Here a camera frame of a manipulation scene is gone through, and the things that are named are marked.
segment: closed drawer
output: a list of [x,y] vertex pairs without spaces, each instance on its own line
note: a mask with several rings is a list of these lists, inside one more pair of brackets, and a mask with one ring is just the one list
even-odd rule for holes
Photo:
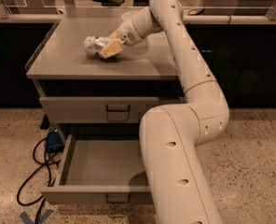
[[52,204],[152,203],[138,140],[76,141],[70,134],[54,187],[41,192]]
[[42,97],[53,123],[137,123],[158,97]]

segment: speckled floor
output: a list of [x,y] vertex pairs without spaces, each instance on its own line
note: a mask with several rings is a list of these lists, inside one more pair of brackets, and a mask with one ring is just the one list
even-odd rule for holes
[[[276,109],[234,109],[230,113],[226,131],[197,148],[221,217],[228,224],[276,224]],[[37,167],[32,152],[46,135],[39,129],[43,116],[39,108],[0,109],[0,223],[23,223],[22,212],[35,219],[38,204],[19,206],[16,193]],[[21,200],[37,197],[46,180],[47,172],[40,172]],[[52,214],[44,223],[156,223],[152,205],[46,203],[42,213],[46,210]]]

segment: cabinet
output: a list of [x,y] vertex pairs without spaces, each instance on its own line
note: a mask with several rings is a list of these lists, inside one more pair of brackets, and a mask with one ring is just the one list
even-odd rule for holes
[[109,60],[83,49],[86,36],[109,36],[128,11],[70,10],[27,73],[65,142],[57,181],[42,189],[50,203],[152,202],[139,122],[153,106],[184,102],[166,36],[151,35]]

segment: white robotic arm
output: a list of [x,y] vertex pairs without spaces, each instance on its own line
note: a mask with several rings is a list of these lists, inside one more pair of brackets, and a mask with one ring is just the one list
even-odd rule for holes
[[195,147],[224,131],[228,104],[181,15],[178,0],[150,0],[150,7],[123,22],[110,36],[101,56],[119,52],[112,42],[118,42],[122,49],[152,33],[165,32],[186,104],[152,108],[140,124],[140,145],[159,223],[219,224],[222,219]]

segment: gray tabletop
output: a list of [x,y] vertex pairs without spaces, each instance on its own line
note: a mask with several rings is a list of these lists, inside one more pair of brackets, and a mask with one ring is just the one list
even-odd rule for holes
[[33,79],[174,79],[176,71],[164,33],[126,47],[114,59],[102,60],[83,48],[87,36],[109,36],[122,15],[138,7],[76,8],[68,12],[30,70]]

